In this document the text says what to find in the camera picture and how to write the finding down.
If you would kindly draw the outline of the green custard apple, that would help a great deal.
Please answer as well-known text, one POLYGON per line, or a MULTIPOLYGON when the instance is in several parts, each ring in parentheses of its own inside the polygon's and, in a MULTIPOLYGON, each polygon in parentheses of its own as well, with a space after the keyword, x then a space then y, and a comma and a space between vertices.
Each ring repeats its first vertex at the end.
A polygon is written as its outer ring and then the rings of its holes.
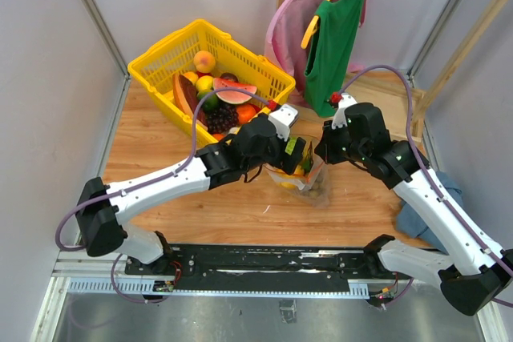
POLYGON ((285 154, 290 157, 303 157, 306 141, 301 136, 291 136, 285 145, 285 154))

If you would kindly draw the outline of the yellow bell pepper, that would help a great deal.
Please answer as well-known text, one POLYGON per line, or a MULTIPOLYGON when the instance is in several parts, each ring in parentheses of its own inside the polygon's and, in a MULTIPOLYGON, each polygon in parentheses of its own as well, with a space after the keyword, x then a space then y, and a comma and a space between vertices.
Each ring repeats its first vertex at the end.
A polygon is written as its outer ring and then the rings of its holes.
POLYGON ((291 175, 283 174, 284 180, 279 184, 287 189, 303 190, 307 184, 305 170, 301 166, 297 166, 291 175))

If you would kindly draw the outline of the longan fruit bunch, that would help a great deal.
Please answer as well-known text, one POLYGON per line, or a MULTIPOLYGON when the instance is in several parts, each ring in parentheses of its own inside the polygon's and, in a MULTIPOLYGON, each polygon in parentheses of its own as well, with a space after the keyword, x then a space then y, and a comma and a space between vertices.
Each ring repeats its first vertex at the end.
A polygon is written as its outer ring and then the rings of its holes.
POLYGON ((310 143, 300 166, 305 170, 307 184, 300 192, 300 196, 309 200, 312 205, 325 204, 329 199, 328 178, 326 165, 313 152, 313 144, 310 143))

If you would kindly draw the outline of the clear zip top bag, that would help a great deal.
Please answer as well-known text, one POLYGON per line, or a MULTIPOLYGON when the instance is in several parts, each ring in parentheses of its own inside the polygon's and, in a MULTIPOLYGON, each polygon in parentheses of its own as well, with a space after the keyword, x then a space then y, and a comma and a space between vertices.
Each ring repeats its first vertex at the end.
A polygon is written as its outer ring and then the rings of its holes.
POLYGON ((289 194, 313 207, 327 207, 331 192, 328 168, 313 152, 319 140, 310 135, 292 135, 293 144, 296 144, 299 138, 305 141, 303 158, 292 175, 269 165, 266 165, 265 169, 273 182, 289 194))

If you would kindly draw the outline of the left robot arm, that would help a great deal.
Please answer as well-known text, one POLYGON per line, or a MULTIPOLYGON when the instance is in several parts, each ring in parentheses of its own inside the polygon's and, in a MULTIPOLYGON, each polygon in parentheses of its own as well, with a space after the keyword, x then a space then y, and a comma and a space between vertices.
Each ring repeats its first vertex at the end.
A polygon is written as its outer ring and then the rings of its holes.
POLYGON ((132 225, 142 212, 175 198, 209 191, 239 180, 265 164, 291 175, 301 160, 303 140, 290 131, 299 113, 289 105, 259 114, 240 130, 208 144, 191 157, 139 178, 108 186, 100 177, 84 185, 75 215, 90 257, 118 252, 136 258, 152 273, 165 273, 172 255, 164 236, 132 225))

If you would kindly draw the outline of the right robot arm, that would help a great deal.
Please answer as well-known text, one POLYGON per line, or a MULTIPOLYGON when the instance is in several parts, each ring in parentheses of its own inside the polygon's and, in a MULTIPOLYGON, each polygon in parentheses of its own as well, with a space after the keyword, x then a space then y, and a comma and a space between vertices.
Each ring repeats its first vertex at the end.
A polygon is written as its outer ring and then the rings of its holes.
POLYGON ((415 145, 392 140, 382 112, 344 95, 324 123, 315 152, 328 164, 350 162, 408 203, 445 248, 444 253, 380 235, 364 248, 373 277, 397 272, 440 289, 447 302, 475 315, 512 281, 512 252, 489 238, 448 193, 415 145))

